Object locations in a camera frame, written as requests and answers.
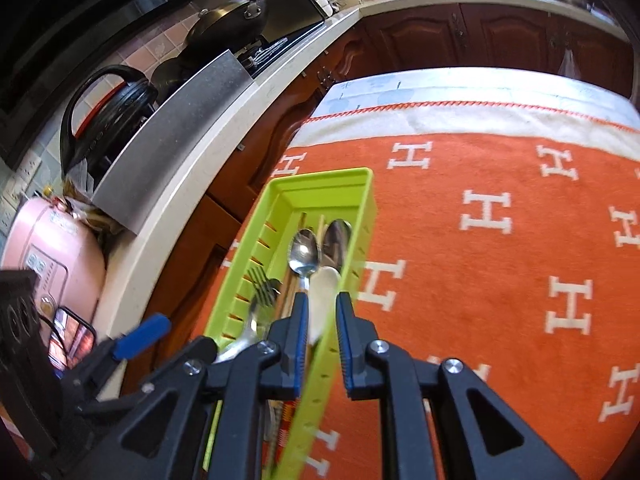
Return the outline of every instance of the screw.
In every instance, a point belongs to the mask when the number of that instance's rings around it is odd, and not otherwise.
[[[273,354],[276,351],[277,346],[271,341],[260,341],[258,343],[258,350],[262,355]]]
[[[389,350],[389,343],[382,341],[382,339],[376,339],[371,342],[369,348],[371,348],[376,354],[386,354]]]
[[[202,363],[197,359],[189,359],[184,362],[182,369],[187,375],[197,375],[202,371]]]
[[[444,369],[450,374],[459,374],[464,367],[460,359],[452,358],[444,361]]]

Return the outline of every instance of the white countertop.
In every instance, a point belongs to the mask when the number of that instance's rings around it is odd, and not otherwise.
[[[106,282],[93,320],[98,336],[118,336],[140,322],[164,263],[207,187],[255,121],[311,61],[364,16],[460,2],[546,10],[626,40],[620,28],[553,0],[372,0],[332,16],[324,27],[284,53],[210,127],[167,185],[140,234],[122,235],[109,255]],[[121,368],[114,374],[104,397],[117,395],[123,373]]]

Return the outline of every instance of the green cutlery tray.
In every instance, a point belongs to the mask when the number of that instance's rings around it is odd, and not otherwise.
[[[369,168],[354,168],[275,178],[258,200],[204,331],[220,348],[242,331],[242,320],[248,312],[247,299],[254,293],[251,284],[242,278],[249,268],[262,265],[268,277],[284,280],[289,245],[302,213],[306,213],[306,226],[314,232],[320,215],[324,215],[326,224],[337,218],[351,224],[351,240],[338,290],[347,291],[356,300],[376,219],[373,172]],[[330,316],[328,329],[306,371],[302,398],[272,480],[298,478],[316,437],[340,361],[334,310]]]

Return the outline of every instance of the stainless steel panel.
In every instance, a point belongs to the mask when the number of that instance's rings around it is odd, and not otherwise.
[[[92,202],[124,227],[140,229],[184,159],[253,80],[227,50],[162,104],[132,137]]]

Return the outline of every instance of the wooden cabinet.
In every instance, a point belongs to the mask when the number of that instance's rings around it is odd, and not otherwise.
[[[350,28],[316,58],[258,119],[207,193],[244,221],[291,139],[329,88],[340,81],[380,73],[369,38]]]
[[[465,22],[457,4],[396,10],[363,22],[385,73],[469,64]]]
[[[502,5],[460,7],[473,65],[554,72],[552,23],[546,12]]]
[[[630,97],[634,79],[634,51],[630,44],[575,20],[557,17],[558,68],[569,47],[580,71],[580,79]]]
[[[143,319],[159,312],[172,323],[171,332],[127,364],[122,393],[185,345],[218,269],[240,228],[240,222],[204,196],[175,244]]]
[[[382,73],[378,52],[361,24],[350,28],[305,70],[321,90],[332,84]]]
[[[207,194],[244,221],[282,153],[322,96],[311,76],[294,79],[227,159]]]
[[[492,4],[462,4],[472,64],[557,74],[570,49],[580,79],[629,97],[631,45],[564,16]]]

